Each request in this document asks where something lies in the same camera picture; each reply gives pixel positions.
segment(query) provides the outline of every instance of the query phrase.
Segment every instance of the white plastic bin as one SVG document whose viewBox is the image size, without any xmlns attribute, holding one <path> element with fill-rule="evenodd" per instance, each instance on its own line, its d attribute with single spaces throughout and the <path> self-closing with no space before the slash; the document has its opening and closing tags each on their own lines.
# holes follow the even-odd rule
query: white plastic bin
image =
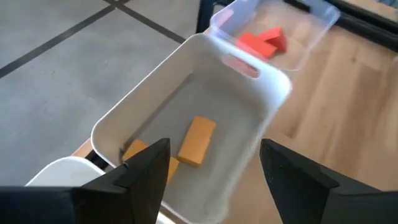
<svg viewBox="0 0 398 224">
<path fill-rule="evenodd" d="M 95 124 L 91 143 L 116 167 L 131 139 L 152 144 L 170 138 L 176 156 L 194 116 L 215 121 L 203 164 L 181 162 L 162 205 L 187 223 L 219 223 L 235 183 L 290 88 L 280 70 L 223 40 L 197 34 Z"/>
</svg>

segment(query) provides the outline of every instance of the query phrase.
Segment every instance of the transparent bin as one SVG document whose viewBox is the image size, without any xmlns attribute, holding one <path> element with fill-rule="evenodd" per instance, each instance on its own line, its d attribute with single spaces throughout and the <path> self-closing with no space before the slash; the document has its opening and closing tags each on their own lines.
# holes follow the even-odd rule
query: transparent bin
<svg viewBox="0 0 398 224">
<path fill-rule="evenodd" d="M 235 0 L 211 18 L 210 35 L 235 45 L 243 32 L 258 35 L 281 27 L 286 53 L 267 60 L 247 46 L 243 50 L 289 73 L 301 68 L 311 48 L 339 16 L 336 7 L 322 0 Z"/>
</svg>

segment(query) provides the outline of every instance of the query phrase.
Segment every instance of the wooden floor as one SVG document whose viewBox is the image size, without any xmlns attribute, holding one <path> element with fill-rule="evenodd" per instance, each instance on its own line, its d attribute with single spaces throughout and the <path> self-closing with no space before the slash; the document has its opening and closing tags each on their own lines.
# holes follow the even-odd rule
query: wooden floor
<svg viewBox="0 0 398 224">
<path fill-rule="evenodd" d="M 396 56 L 332 28 L 295 74 L 292 93 L 265 137 L 373 187 L 398 190 Z M 226 223 L 281 222 L 255 157 Z"/>
</svg>

